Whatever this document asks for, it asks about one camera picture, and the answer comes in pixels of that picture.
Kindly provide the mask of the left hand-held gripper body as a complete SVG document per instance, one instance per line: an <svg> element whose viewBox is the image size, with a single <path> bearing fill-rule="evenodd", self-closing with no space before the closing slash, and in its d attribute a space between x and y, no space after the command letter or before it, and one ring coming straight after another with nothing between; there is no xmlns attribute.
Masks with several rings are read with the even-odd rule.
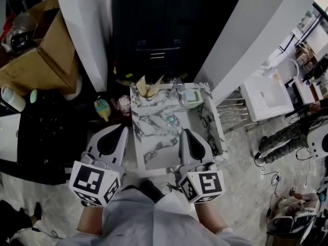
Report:
<svg viewBox="0 0 328 246"><path fill-rule="evenodd" d="M69 188L81 201L105 207L120 188L124 173L123 166L94 159L85 152L73 164Z"/></svg>

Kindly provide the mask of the white cup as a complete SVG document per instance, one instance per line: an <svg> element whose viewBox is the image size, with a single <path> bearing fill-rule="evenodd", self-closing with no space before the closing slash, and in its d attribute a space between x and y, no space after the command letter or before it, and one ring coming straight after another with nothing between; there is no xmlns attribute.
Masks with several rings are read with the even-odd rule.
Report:
<svg viewBox="0 0 328 246"><path fill-rule="evenodd" d="M152 91L153 90L154 86L153 85L146 85L146 88L147 88L147 93L148 93L149 91ZM143 102L143 103L151 103L153 101L154 97L156 96L156 94L158 93L158 91L159 91L159 89L158 88L155 88L153 90L153 93L154 94L152 96L143 97L143 96L141 96L140 93L138 93L138 96L139 96L139 99L140 99L141 102Z"/></svg>

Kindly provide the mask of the tan paper piece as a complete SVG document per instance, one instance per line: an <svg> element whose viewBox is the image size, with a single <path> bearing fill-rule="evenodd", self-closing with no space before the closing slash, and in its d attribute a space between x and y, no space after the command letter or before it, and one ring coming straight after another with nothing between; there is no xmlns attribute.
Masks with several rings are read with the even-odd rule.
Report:
<svg viewBox="0 0 328 246"><path fill-rule="evenodd" d="M136 87L140 96L145 98L148 92L145 76L140 78L140 80L136 83Z"/></svg>
<svg viewBox="0 0 328 246"><path fill-rule="evenodd" d="M163 77L164 77L164 75L162 75L159 78L159 80L151 87L151 89L147 92L147 97L152 97L158 92L159 86L160 86L160 83L161 83Z"/></svg>

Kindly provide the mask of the person's left forearm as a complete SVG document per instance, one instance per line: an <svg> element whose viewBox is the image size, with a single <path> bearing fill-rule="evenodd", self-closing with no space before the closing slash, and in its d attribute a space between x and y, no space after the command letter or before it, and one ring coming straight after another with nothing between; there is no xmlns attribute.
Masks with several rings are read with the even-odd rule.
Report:
<svg viewBox="0 0 328 246"><path fill-rule="evenodd" d="M103 207L84 207L77 230L82 233L100 236L103 233Z"/></svg>

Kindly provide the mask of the yellow and blue toy bottle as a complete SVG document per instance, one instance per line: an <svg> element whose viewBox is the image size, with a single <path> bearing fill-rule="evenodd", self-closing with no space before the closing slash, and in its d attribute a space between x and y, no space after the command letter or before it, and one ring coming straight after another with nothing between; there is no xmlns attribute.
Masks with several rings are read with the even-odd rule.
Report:
<svg viewBox="0 0 328 246"><path fill-rule="evenodd" d="M106 122L109 121L109 117L111 115L111 108L108 102L104 99L101 99L98 96L97 100L94 102L94 108L97 114L104 119Z"/></svg>

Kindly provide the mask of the marble sink vanity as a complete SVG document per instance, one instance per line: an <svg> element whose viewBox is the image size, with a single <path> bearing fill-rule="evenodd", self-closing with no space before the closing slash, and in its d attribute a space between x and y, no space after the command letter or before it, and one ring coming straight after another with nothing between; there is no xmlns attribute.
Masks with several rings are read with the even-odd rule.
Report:
<svg viewBox="0 0 328 246"><path fill-rule="evenodd" d="M186 90L200 90L202 103L182 107L172 84L162 84L151 103L142 103L138 90L131 87L131 112L138 173L154 177L172 173L180 165L179 136L183 129L198 133L211 147L217 163L228 159L227 145L217 108L207 83L186 83ZM166 122L177 118L175 125Z"/></svg>

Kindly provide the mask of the chrome rack stand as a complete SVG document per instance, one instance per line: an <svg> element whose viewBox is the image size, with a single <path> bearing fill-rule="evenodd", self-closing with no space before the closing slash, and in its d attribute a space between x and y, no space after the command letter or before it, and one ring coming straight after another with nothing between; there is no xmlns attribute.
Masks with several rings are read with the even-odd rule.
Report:
<svg viewBox="0 0 328 246"><path fill-rule="evenodd" d="M251 128L257 125L252 121L245 100L241 96L226 98L217 106L224 134L240 128Z"/></svg>

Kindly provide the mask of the pink toy bottle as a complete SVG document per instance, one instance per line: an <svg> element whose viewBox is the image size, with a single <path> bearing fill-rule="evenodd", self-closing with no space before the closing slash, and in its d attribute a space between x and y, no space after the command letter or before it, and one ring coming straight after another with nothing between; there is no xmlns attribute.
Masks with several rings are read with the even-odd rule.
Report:
<svg viewBox="0 0 328 246"><path fill-rule="evenodd" d="M123 95L122 97L119 98L118 100L118 105L121 113L124 116L130 116L131 114L131 101L129 96Z"/></svg>

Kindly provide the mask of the person's black shoe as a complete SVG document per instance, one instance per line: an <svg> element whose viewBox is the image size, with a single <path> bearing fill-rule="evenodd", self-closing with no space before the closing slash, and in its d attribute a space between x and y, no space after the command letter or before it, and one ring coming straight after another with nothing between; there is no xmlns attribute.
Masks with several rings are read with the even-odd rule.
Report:
<svg viewBox="0 0 328 246"><path fill-rule="evenodd" d="M164 194L160 191L160 189L158 189L153 182L148 179L143 179L139 183L139 190L154 203L158 203L164 197Z"/></svg>

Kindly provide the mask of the chrome faucet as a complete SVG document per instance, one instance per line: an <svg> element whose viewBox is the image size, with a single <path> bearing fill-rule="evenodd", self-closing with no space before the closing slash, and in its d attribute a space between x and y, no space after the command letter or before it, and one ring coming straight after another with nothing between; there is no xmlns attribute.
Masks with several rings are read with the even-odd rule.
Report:
<svg viewBox="0 0 328 246"><path fill-rule="evenodd" d="M179 101L179 104L182 107L187 105L187 97L185 94L185 84L180 77L176 78L173 82L173 87L171 89L171 93L176 95Z"/></svg>

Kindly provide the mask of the person's grey shirt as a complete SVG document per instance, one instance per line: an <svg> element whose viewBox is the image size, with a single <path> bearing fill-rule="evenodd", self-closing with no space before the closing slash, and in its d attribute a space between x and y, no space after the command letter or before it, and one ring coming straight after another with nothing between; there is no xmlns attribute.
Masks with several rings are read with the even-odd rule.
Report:
<svg viewBox="0 0 328 246"><path fill-rule="evenodd" d="M78 233L56 246L252 246L229 229L213 233L189 214L157 209L136 189L119 192L103 217L101 236Z"/></svg>

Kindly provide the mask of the large cardboard box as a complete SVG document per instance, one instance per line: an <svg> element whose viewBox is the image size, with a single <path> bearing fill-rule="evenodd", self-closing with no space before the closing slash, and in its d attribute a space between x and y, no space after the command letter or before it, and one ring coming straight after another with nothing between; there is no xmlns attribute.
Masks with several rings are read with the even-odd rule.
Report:
<svg viewBox="0 0 328 246"><path fill-rule="evenodd" d="M35 5L22 14L21 20L36 27L36 45L18 56L0 46L0 88L8 85L21 96L34 89L75 93L78 57L58 0Z"/></svg>

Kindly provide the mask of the white curved faucet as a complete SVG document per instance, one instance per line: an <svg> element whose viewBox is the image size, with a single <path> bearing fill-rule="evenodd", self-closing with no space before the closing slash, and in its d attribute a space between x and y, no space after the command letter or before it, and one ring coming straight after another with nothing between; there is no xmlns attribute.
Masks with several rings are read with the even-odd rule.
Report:
<svg viewBox="0 0 328 246"><path fill-rule="evenodd" d="M291 58L289 58L288 60L291 61L294 64L294 66L296 68L296 76L295 77L298 78L299 74L300 74L298 63L295 60L291 59Z"/></svg>

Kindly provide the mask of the tall black cabinet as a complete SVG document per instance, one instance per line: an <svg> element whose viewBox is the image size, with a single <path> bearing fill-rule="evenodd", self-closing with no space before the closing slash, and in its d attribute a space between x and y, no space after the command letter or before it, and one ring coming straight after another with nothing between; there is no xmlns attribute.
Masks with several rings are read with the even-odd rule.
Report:
<svg viewBox="0 0 328 246"><path fill-rule="evenodd" d="M193 82L238 1L111 0L117 77Z"/></svg>

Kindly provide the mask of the crumpled clear plastic bag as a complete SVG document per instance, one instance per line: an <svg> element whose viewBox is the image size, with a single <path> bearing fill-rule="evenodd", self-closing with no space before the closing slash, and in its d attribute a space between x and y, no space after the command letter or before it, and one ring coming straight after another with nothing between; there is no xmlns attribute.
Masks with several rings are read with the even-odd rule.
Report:
<svg viewBox="0 0 328 246"><path fill-rule="evenodd" d="M7 53L20 53L36 46L34 41L36 19L27 12L9 15L0 36L0 43Z"/></svg>

